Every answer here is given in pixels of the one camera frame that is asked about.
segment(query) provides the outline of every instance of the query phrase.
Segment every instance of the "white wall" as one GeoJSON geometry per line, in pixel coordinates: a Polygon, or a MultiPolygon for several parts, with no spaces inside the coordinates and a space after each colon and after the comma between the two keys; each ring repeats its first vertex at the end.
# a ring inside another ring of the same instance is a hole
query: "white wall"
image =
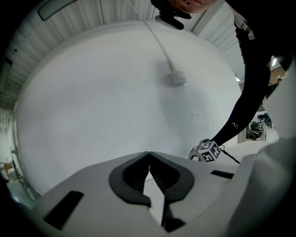
{"type": "Polygon", "coordinates": [[[76,37],[30,75],[18,100],[18,144],[38,192],[85,166],[135,152],[187,158],[227,121],[240,89],[218,50],[188,32],[153,28],[185,72],[184,86],[171,84],[167,59],[141,22],[76,37]]]}
{"type": "Polygon", "coordinates": [[[8,133],[0,131],[0,163],[11,161],[8,133]]]}

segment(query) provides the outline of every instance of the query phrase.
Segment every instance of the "ceiling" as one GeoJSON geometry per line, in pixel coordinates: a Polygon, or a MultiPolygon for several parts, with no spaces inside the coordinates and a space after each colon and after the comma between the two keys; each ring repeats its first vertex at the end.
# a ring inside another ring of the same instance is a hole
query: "ceiling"
{"type": "MultiPolygon", "coordinates": [[[[101,25],[139,20],[125,0],[78,0],[42,21],[37,10],[45,2],[41,1],[23,21],[6,50],[12,67],[4,92],[0,94],[0,107],[13,109],[30,72],[62,42],[101,25]]],[[[149,0],[130,2],[145,20],[154,20],[159,14],[149,0]]],[[[190,20],[180,20],[186,30],[215,45],[229,62],[234,74],[243,79],[244,64],[235,37],[234,18],[223,0],[218,0],[214,7],[203,13],[192,15],[190,20]]]]}

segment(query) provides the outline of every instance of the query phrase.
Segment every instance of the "person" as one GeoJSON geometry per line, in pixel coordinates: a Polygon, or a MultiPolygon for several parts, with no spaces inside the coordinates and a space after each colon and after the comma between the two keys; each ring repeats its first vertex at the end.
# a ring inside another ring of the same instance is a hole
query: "person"
{"type": "MultiPolygon", "coordinates": [[[[225,0],[234,14],[236,37],[245,64],[245,84],[240,98],[222,129],[212,138],[219,146],[235,137],[252,121],[265,97],[271,57],[287,70],[295,55],[293,1],[225,0]]],[[[151,0],[160,14],[184,17],[202,12],[217,0],[151,0]]]]}

